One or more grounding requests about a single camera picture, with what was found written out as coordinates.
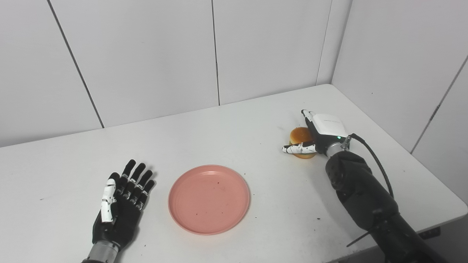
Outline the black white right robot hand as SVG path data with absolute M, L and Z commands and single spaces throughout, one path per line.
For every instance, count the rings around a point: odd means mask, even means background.
M 331 157 L 341 151 L 349 151 L 351 137 L 346 132 L 341 120 L 329 114 L 316 114 L 302 110 L 309 133 L 313 141 L 284 145 L 282 151 L 288 154 L 322 154 Z

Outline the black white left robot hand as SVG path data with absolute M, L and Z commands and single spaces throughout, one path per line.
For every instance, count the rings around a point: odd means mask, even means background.
M 114 172 L 104 186 L 101 208 L 93 225 L 92 243 L 105 241 L 124 249 L 134 239 L 149 193 L 153 172 L 129 160 L 122 174 Z

